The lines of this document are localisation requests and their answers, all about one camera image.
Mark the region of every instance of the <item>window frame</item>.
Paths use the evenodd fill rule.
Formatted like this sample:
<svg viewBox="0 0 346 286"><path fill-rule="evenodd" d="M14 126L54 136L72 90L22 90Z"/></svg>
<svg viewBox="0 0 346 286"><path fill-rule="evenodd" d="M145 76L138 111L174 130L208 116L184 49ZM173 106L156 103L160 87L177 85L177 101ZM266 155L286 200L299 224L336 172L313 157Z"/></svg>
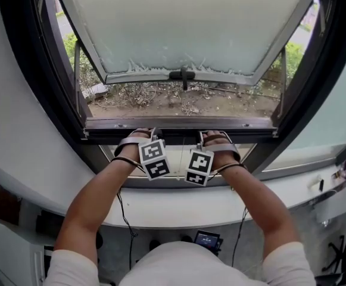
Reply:
<svg viewBox="0 0 346 286"><path fill-rule="evenodd" d="M88 53L87 57L93 61L93 67L99 69L98 76L102 79L102 82L106 85L112 85L116 83L132 83L132 82L169 82L174 81L169 76L169 71L148 71L146 73L105 73L105 70L100 63L95 48L91 42L91 39L84 27L84 24L80 20L77 13L77 9L74 6L73 0L60 0L64 13L68 17L71 27L75 32L76 37L82 43L82 46L86 48ZM219 82L219 83L237 83L239 85L254 86L263 77L265 72L269 69L276 57L281 52L282 48L289 41L298 23L305 16L309 9L309 6L313 3L313 0L299 0L295 9L293 10L290 18L283 26L277 37L270 45L267 53L260 61L260 64L251 76L246 75L229 75L227 73L206 73L203 71L191 70L194 74L194 78L190 81L197 82Z"/></svg>
<svg viewBox="0 0 346 286"><path fill-rule="evenodd" d="M322 31L318 16L308 49L285 91L282 113L279 111L279 104L268 120L258 118L230 120L218 117L92 119L76 83L79 78L71 75L73 74L71 66L66 63L68 58L66 59L67 54L57 27L54 9L50 6L52 1L0 0L0 6L10 44L24 77L62 136L95 173L102 170L112 156L108 147L98 143L116 145L135 128L153 124L163 128L168 145L195 144L197 131L209 128L225 130L236 144L256 143L243 163L253 174L264 179L268 177L269 170L262 173L263 170L316 114L346 63L346 16L338 15L346 14L346 0L323 1L326 14L325 30ZM95 70L99 78L104 81L104 75L100 75L102 71L95 63L95 52L92 53L92 48L87 47L86 41L82 41L81 34L76 33L76 27L72 28L78 37L79 45L92 65L94 67L96 65ZM320 168L323 164L330 165L332 162L334 160L328 159L317 166ZM314 168L314 165L306 165L305 168L293 167L289 169L290 171L286 168L281 175L295 175ZM279 172L277 169L274 171L275 178L279 176ZM172 179L176 180L167 177L160 182L168 183ZM128 179L127 186L136 187L137 185L132 183L140 181L137 177ZM217 179L212 183L211 186L225 184Z"/></svg>

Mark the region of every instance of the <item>white t-shirt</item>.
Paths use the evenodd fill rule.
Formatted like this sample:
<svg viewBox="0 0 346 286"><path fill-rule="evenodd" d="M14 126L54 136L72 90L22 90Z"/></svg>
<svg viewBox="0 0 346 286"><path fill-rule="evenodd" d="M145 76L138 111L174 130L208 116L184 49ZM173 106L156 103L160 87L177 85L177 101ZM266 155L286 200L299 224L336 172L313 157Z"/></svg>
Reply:
<svg viewBox="0 0 346 286"><path fill-rule="evenodd" d="M123 278L120 286L315 286L301 243L285 244L263 262L266 282L249 279L207 249L181 241L155 248ZM78 253L57 250L44 286L97 286L95 264Z"/></svg>

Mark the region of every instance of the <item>soil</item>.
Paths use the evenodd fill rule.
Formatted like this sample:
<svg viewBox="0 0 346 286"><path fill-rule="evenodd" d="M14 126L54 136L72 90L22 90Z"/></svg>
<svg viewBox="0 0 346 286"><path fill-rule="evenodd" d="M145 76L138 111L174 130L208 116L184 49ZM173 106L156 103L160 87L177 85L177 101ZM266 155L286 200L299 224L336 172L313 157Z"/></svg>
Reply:
<svg viewBox="0 0 346 286"><path fill-rule="evenodd" d="M118 96L96 99L89 104L94 117L131 116L226 116L270 117L279 103L279 94L263 89L264 95L250 95L247 88L217 86L233 92L213 89L188 90L178 96L169 96L160 88L149 105L131 107Z"/></svg>

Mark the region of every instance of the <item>black window frame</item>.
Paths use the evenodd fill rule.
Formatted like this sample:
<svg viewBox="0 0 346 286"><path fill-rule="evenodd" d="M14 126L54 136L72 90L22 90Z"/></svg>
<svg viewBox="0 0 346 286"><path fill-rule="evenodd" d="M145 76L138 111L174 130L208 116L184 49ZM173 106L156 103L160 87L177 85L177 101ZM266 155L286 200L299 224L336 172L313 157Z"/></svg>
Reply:
<svg viewBox="0 0 346 286"><path fill-rule="evenodd" d="M92 118L79 88L79 77L74 75L64 49L51 3L52 0L0 0L0 7L14 55L32 91L62 136L95 173L111 160L111 152L105 145L117 145L138 127L154 126L163 129L167 145L193 145L198 130L214 128L225 130L236 144L253 143L255 146L244 164L263 180L294 175L335 162L328 159L276 176L263 173L316 114L345 66L346 0L322 0L325 21L318 16L308 49L285 91L282 111L278 105L270 119ZM89 50L79 35L77 37L77 48L81 47L94 65ZM163 187L191 187L174 180L166 178L165 182L169 184ZM135 177L127 183L130 187L149 187L143 178ZM215 179L209 185L224 183Z"/></svg>

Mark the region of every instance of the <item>electronic device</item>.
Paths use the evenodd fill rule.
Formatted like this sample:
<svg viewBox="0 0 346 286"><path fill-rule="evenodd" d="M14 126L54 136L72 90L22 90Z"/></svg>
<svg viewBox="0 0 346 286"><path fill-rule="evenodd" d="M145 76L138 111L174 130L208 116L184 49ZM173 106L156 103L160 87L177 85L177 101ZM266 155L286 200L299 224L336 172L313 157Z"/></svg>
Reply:
<svg viewBox="0 0 346 286"><path fill-rule="evenodd" d="M198 230L194 239L194 244L201 245L202 247L210 250L216 256L220 250L223 240L220 238L220 234L206 232Z"/></svg>

